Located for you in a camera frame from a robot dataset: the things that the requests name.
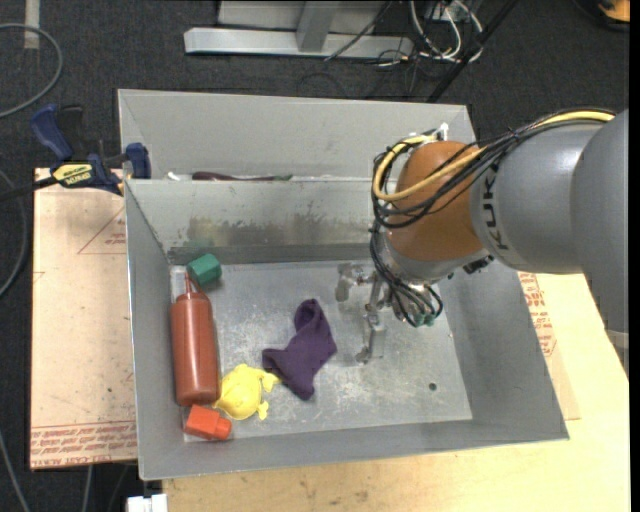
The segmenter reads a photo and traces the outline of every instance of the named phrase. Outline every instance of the blue clamp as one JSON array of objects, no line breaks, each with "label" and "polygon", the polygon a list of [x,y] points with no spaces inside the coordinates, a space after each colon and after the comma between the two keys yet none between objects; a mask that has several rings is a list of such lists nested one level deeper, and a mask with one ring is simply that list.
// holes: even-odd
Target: blue clamp
[{"label": "blue clamp", "polygon": [[67,188],[92,187],[120,195],[122,180],[111,172],[111,164],[122,164],[130,161],[133,167],[133,177],[140,179],[151,178],[151,163],[147,149],[140,143],[129,144],[124,154],[103,160],[96,152],[88,154],[78,153],[79,148],[89,143],[78,134],[81,131],[81,109],[75,107],[73,111],[61,112],[66,116],[67,128],[71,129],[75,144],[69,144],[57,122],[58,109],[54,104],[45,105],[38,110],[29,121],[31,130],[38,141],[49,148],[56,155],[56,162],[50,168],[50,173],[58,183]]}]

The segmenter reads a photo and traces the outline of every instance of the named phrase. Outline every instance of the yellow rubber duck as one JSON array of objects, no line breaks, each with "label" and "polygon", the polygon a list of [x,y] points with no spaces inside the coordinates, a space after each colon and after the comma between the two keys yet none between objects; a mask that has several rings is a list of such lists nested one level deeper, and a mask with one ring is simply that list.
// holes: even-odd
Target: yellow rubber duck
[{"label": "yellow rubber duck", "polygon": [[244,420],[255,412],[263,420],[269,403],[262,400],[262,390],[270,393],[278,382],[280,379],[272,373],[240,364],[222,379],[220,398],[213,406],[236,420]]}]

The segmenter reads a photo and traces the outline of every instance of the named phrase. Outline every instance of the purple cloth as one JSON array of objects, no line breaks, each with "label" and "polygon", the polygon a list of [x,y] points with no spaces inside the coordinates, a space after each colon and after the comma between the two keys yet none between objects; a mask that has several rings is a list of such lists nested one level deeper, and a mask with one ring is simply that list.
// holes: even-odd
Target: purple cloth
[{"label": "purple cloth", "polygon": [[338,347],[315,299],[298,306],[293,323],[296,334],[287,348],[263,350],[262,367],[277,375],[302,400],[309,400],[314,393],[313,377]]}]

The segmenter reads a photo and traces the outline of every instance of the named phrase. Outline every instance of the red bottle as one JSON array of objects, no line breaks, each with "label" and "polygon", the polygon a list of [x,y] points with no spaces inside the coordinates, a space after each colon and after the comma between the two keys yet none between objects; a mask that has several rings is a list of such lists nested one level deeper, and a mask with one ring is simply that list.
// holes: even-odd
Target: red bottle
[{"label": "red bottle", "polygon": [[171,305],[171,337],[176,401],[188,407],[212,404],[220,398],[220,370],[216,327],[211,302],[191,289]]}]

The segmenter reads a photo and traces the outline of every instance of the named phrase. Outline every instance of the black floor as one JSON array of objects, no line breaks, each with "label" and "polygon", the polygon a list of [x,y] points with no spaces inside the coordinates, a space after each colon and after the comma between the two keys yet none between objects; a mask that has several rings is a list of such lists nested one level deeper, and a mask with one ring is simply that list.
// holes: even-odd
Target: black floor
[{"label": "black floor", "polygon": [[[478,15],[490,20],[505,0],[483,0]],[[31,170],[52,163],[28,126],[48,102],[80,104],[86,137],[118,150],[118,88],[237,92],[421,102],[443,69],[425,66],[383,72],[370,64],[335,59],[258,56],[185,56],[183,33],[213,23],[215,2],[41,0],[40,23],[59,42],[64,69],[44,98],[0,118],[0,170],[14,186]],[[24,0],[2,0],[0,24],[23,23]],[[389,10],[380,30],[406,25],[406,2]],[[23,50],[19,33],[0,32],[0,111],[25,100],[55,71],[51,47]],[[629,106],[629,33],[596,23],[570,0],[520,0],[484,48],[440,98],[469,106],[476,135],[503,133],[567,107],[597,106],[616,112]],[[0,193],[7,185],[0,180]],[[28,223],[32,204],[25,200]],[[15,202],[0,204],[0,287],[20,252],[21,217]],[[0,297],[0,429],[31,510],[80,510],[86,469],[30,472],[27,464],[30,380],[31,263]],[[103,511],[122,466],[96,466],[89,510]],[[142,492],[129,469],[119,495]],[[6,468],[0,464],[0,509],[21,510]]]}]

